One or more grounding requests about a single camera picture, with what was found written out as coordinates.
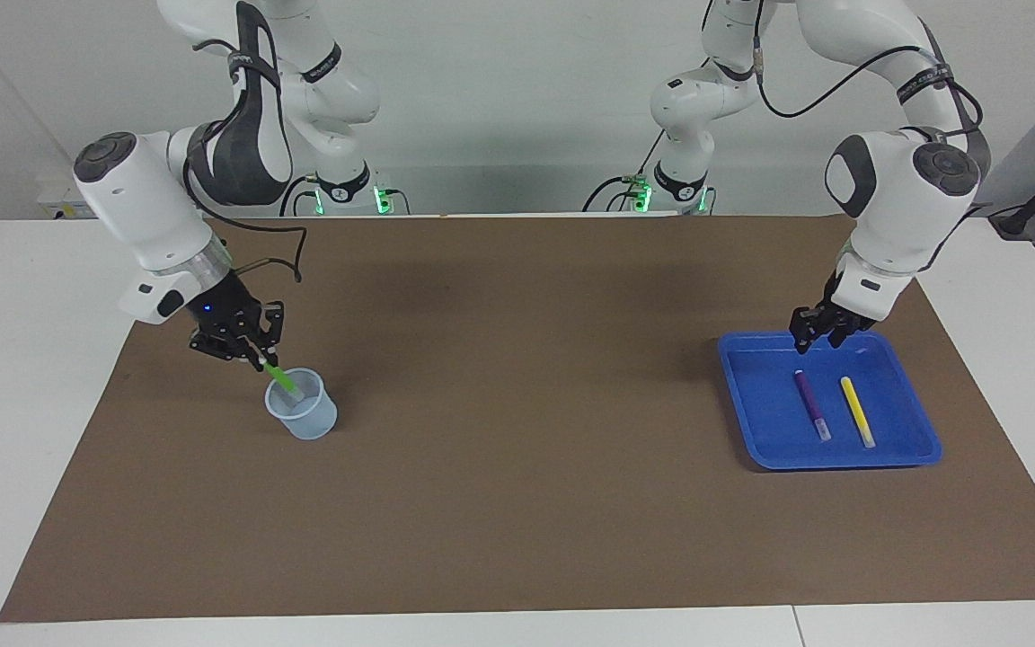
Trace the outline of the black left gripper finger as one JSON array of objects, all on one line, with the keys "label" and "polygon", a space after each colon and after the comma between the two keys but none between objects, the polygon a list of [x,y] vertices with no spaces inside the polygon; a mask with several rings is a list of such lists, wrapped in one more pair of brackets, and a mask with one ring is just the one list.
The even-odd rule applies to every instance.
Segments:
[{"label": "black left gripper finger", "polygon": [[790,315],[790,334],[794,349],[806,353],[814,343],[828,334],[828,312],[825,307],[800,307]]},{"label": "black left gripper finger", "polygon": [[869,331],[875,326],[873,319],[846,319],[842,323],[835,324],[830,333],[830,348],[838,349],[842,347],[845,341],[859,332]]}]

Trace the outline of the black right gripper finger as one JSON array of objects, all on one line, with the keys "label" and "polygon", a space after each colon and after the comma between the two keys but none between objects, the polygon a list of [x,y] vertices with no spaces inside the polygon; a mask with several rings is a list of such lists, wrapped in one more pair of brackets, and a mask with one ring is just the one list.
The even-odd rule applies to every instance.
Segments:
[{"label": "black right gripper finger", "polygon": [[285,323],[283,303],[266,303],[260,306],[258,319],[253,329],[253,345],[264,358],[277,357]]},{"label": "black right gripper finger", "polygon": [[246,337],[221,337],[209,332],[193,331],[190,348],[227,363],[241,361],[250,365],[254,371],[266,371],[266,356],[254,348]]}]

